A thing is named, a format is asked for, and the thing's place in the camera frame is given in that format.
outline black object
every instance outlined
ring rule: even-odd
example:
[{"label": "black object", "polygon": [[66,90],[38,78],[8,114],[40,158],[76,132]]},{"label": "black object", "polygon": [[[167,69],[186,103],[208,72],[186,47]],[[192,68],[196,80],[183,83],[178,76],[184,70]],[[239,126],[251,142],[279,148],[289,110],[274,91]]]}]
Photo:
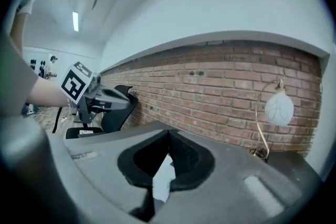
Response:
[{"label": "black object", "polygon": [[62,108],[59,108],[58,109],[58,112],[57,112],[57,116],[56,116],[56,120],[55,120],[55,125],[54,125],[54,129],[52,130],[52,133],[54,134],[57,130],[57,123],[58,123],[58,119],[59,119],[59,116],[61,115],[61,111],[62,111]]},{"label": "black object", "polygon": [[[121,127],[123,126],[124,122],[139,103],[139,100],[136,97],[128,93],[128,90],[131,88],[132,86],[125,86],[125,85],[118,85],[115,87],[116,90],[124,94],[130,100],[130,105],[123,110],[112,110],[110,112],[105,113],[105,115],[101,120],[102,129],[98,127],[87,127],[84,126],[83,124],[83,127],[69,128],[67,130],[66,139],[96,136],[104,133],[113,133],[121,130]],[[79,134],[79,131],[81,130],[93,131],[93,133]]]},{"label": "black object", "polygon": [[198,187],[215,168],[211,152],[178,134],[178,130],[164,130],[123,151],[118,168],[131,185],[152,188],[153,177],[168,152],[176,174],[170,192]]}]

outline white wall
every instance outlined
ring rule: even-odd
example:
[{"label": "white wall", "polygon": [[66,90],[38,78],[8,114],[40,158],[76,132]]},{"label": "white wall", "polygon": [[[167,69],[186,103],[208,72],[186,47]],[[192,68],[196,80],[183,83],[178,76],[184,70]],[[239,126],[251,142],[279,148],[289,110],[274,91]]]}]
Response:
[{"label": "white wall", "polygon": [[35,72],[37,74],[39,73],[41,61],[46,61],[46,65],[49,63],[49,54],[55,55],[58,58],[58,60],[54,63],[53,72],[57,74],[57,77],[54,78],[54,82],[59,85],[61,85],[61,83],[63,82],[69,66],[77,61],[80,61],[90,70],[98,72],[99,59],[80,56],[77,54],[71,54],[63,51],[55,51],[34,47],[23,47],[23,58],[28,65],[30,65],[31,59],[37,60],[35,66]]},{"label": "white wall", "polygon": [[29,64],[30,59],[36,59],[36,72],[39,72],[40,61],[49,63],[48,54],[55,55],[58,60],[54,65],[57,74],[55,82],[61,84],[68,67],[76,61],[82,62],[92,71],[99,71],[103,43],[81,36],[74,32],[59,31],[60,27],[52,18],[39,11],[34,11],[28,17],[24,31],[23,57]]},{"label": "white wall", "polygon": [[34,11],[28,18],[24,32],[24,46],[64,51],[70,54],[100,59],[104,44],[90,38],[82,37],[69,29],[69,33],[60,32],[53,18]]},{"label": "white wall", "polygon": [[331,51],[331,21],[321,0],[147,0],[115,28],[100,67],[209,39],[277,42],[274,34],[281,43],[325,56]]}]

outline floor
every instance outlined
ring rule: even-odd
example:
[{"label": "floor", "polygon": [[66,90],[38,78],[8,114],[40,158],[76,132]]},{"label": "floor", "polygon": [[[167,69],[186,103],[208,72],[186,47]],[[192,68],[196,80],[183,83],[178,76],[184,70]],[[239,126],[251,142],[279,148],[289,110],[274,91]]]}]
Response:
[{"label": "floor", "polygon": [[[34,119],[46,130],[47,133],[51,133],[55,125],[57,112],[58,108],[40,107],[39,111],[31,116],[34,117]],[[63,108],[58,120],[57,131],[55,134],[65,135],[69,128],[83,127],[80,123],[74,123],[74,118],[75,117],[70,113],[70,108]],[[98,114],[92,121],[92,127],[101,127],[100,122],[101,114]]]}]

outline person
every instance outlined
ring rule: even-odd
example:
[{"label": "person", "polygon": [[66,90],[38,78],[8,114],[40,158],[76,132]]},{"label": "person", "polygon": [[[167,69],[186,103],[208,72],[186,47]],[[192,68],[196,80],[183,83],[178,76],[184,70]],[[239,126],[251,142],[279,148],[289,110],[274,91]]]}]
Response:
[{"label": "person", "polygon": [[[28,17],[33,10],[33,4],[35,0],[18,0],[18,5],[12,5],[8,13],[15,13],[14,21],[10,29],[10,37],[12,38],[12,44],[16,51],[22,56],[24,29],[27,23]],[[69,100],[67,96],[62,92],[61,88],[50,80],[38,77],[36,80],[29,97],[26,100],[27,103],[42,106],[68,106]]]},{"label": "person", "polygon": [[50,57],[50,63],[47,66],[47,79],[50,81],[54,81],[54,78],[57,77],[57,74],[54,73],[54,63],[56,62],[57,58],[56,56]]}]

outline person's arm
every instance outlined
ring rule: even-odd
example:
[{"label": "person's arm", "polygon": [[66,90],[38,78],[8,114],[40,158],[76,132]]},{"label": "person's arm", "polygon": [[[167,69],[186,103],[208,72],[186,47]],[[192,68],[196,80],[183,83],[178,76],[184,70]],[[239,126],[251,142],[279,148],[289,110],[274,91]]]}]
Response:
[{"label": "person's arm", "polygon": [[[10,31],[10,36],[13,40],[12,44],[21,56],[24,28],[28,15],[31,14],[33,3],[34,0],[30,0],[25,6],[21,7],[19,12],[15,15],[14,23]],[[68,105],[68,98],[56,84],[38,77],[27,98],[27,102],[34,105],[61,107]]]},{"label": "person's arm", "polygon": [[27,102],[43,106],[68,106],[68,98],[55,83],[38,77]]},{"label": "person's arm", "polygon": [[25,30],[25,24],[28,18],[28,13],[16,14],[12,29],[10,31],[10,36],[13,40],[14,47],[22,56],[22,46],[23,46],[23,33]]}]

